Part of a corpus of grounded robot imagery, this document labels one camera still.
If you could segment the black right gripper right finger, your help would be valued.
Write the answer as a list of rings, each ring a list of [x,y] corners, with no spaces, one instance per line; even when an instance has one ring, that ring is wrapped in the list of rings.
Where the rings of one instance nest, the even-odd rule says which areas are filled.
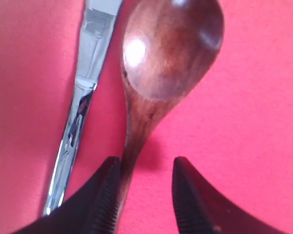
[[[181,234],[279,234],[215,189],[184,156],[174,159],[172,201]]]

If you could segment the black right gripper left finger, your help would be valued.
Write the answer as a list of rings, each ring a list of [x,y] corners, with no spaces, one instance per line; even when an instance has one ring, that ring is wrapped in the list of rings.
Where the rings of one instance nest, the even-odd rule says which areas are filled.
[[[120,159],[108,157],[93,176],[49,215],[18,234],[113,234],[119,203]]]

